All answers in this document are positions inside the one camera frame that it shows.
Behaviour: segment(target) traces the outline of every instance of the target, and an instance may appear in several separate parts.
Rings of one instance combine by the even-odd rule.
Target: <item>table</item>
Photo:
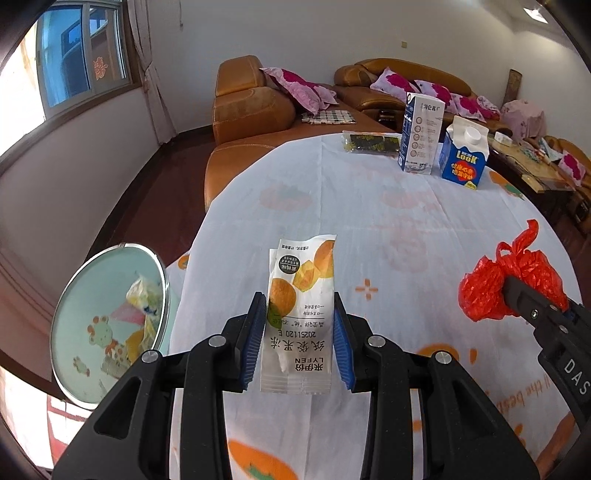
[[[254,292],[267,291],[269,249],[281,238],[335,233],[335,288],[346,310],[406,351],[448,349],[535,458],[568,408],[537,363],[532,328],[514,317],[472,323],[459,309],[457,287],[482,255],[494,256],[499,241],[511,242],[536,218],[533,248],[545,252],[571,298],[580,301],[580,293],[548,223],[490,173],[473,191],[437,171],[404,173],[391,158],[346,153],[339,134],[276,148],[213,201],[190,250],[171,352],[219,333],[226,319],[247,311]],[[245,469],[252,465],[277,480],[357,480],[369,395],[347,392],[336,365],[328,395],[263,394],[259,368],[260,362],[248,392],[224,396],[233,477],[250,478]],[[179,408],[172,431],[176,462],[178,415]],[[416,475],[422,478],[415,415]],[[269,465],[273,472],[265,470]]]
[[[574,184],[554,164],[534,161],[519,145],[507,146],[488,137],[487,165],[521,191],[555,225],[572,197]]]

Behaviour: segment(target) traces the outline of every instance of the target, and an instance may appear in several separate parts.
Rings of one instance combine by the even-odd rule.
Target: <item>ceiling light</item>
[[[548,21],[544,17],[542,17],[542,14],[540,13],[539,9],[530,10],[529,8],[524,8],[523,10],[525,10],[525,13],[527,13],[534,20],[537,20],[538,22],[542,23],[548,23]]]

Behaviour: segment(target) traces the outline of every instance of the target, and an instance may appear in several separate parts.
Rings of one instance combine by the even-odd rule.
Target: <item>pink cushion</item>
[[[577,187],[580,187],[583,177],[585,176],[584,165],[566,150],[563,150],[563,154],[564,156],[558,164],[559,169],[565,172]]]
[[[484,122],[484,117],[478,109],[478,103],[476,99],[472,97],[463,97],[457,93],[452,93],[452,98],[456,104],[457,114],[464,118],[473,118]]]
[[[457,115],[456,104],[453,101],[452,94],[443,85],[427,82],[426,80],[416,80],[415,83],[421,89],[421,93],[431,97],[439,98],[445,103],[445,111]]]
[[[314,115],[317,115],[320,110],[326,110],[329,105],[339,104],[335,99],[336,93],[332,90],[318,83],[307,82],[297,73],[277,67],[261,68],[261,70]]]
[[[476,99],[476,103],[478,104],[478,109],[484,118],[489,120],[501,119],[501,111],[488,98],[480,95]]]
[[[386,67],[384,72],[369,88],[377,92],[387,93],[406,103],[407,93],[419,93],[419,90],[406,78]]]

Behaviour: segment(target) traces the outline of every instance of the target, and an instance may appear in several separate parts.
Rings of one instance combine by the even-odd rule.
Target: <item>cardboard box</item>
[[[488,159],[487,135],[487,127],[455,116],[439,155],[442,178],[476,190]]]
[[[444,111],[445,103],[438,98],[408,94],[398,156],[398,165],[404,171],[431,173]]]

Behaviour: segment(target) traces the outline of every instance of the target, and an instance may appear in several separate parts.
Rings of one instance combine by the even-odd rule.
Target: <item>snack packet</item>
[[[159,286],[142,275],[133,283],[125,296],[127,302],[145,314],[144,338],[139,344],[139,354],[149,350],[156,340],[162,308],[162,291]]]
[[[261,391],[330,391],[336,235],[281,240],[269,252]]]
[[[400,134],[343,132],[345,150],[353,153],[377,153],[396,157],[400,152]]]

